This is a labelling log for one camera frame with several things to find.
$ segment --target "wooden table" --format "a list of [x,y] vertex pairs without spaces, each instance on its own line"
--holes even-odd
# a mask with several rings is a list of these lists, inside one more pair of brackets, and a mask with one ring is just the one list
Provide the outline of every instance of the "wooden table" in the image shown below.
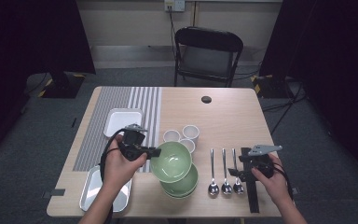
[[[214,148],[214,174],[219,186],[224,182],[222,148],[227,151],[227,168],[233,168],[231,149],[236,148],[237,163],[241,147],[257,144],[273,145],[264,115],[255,92],[234,88],[161,88],[159,139],[169,129],[181,132],[187,124],[200,128],[200,138],[193,152],[199,171],[199,183],[190,197],[173,199],[167,196],[152,173],[136,173],[132,179],[128,206],[115,217],[279,217],[280,213],[261,183],[257,184],[260,213],[250,213],[247,194],[230,196],[220,193],[212,198],[207,191],[211,184],[210,149]],[[77,153],[85,137],[101,87],[91,96],[76,138],[62,168],[56,189],[65,189],[63,196],[52,196],[48,214],[52,217],[81,217],[79,199],[87,172],[74,172]],[[202,96],[210,96],[205,104]],[[229,176],[233,185],[235,177]]]

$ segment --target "white tray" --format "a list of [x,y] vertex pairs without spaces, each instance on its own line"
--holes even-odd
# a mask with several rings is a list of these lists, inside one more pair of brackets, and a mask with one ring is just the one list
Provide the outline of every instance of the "white tray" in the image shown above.
[[[127,207],[130,198],[131,181],[127,182],[121,188],[120,193],[113,202],[113,212],[121,212]],[[94,202],[97,193],[100,191],[103,181],[101,180],[100,166],[94,166],[89,170],[86,184],[83,188],[83,193],[80,198],[80,208],[83,211],[89,210],[92,202]]]
[[116,108],[111,109],[103,129],[104,135],[111,137],[119,129],[136,123],[142,125],[144,112],[141,109]]

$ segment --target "black chair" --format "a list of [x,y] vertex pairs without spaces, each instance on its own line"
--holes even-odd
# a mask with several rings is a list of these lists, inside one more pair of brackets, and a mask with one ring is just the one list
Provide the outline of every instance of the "black chair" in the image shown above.
[[243,43],[227,31],[184,27],[175,34],[175,81],[178,75],[224,82],[231,87]]

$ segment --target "white cup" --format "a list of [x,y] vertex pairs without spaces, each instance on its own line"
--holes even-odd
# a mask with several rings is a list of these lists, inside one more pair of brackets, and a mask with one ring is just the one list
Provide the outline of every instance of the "white cup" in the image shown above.
[[179,142],[180,134],[176,130],[168,130],[163,135],[164,142]]
[[196,125],[186,125],[183,128],[183,136],[187,139],[190,139],[194,142],[195,146],[197,146],[197,142],[199,141],[200,130]]
[[194,144],[193,140],[191,139],[184,138],[179,142],[182,143],[185,147],[187,147],[190,153],[193,153],[193,151],[196,149],[196,144]]

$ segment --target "human hand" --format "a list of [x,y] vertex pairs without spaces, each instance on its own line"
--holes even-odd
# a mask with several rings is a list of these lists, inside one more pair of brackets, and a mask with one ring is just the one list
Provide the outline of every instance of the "human hand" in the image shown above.
[[[118,134],[109,149],[118,148],[117,142],[121,142],[122,137]],[[137,160],[128,161],[119,149],[109,152],[105,161],[103,185],[121,188],[130,181],[136,170],[145,164],[146,158],[147,154],[144,153]]]
[[[272,154],[268,154],[273,163],[277,163],[282,166],[281,160]],[[275,168],[282,171],[282,167],[274,165]],[[283,201],[291,200],[290,195],[287,191],[286,179],[278,171],[274,170],[273,176],[268,179],[266,178],[257,168],[252,168],[252,174],[264,185],[268,195],[272,201],[277,204]]]

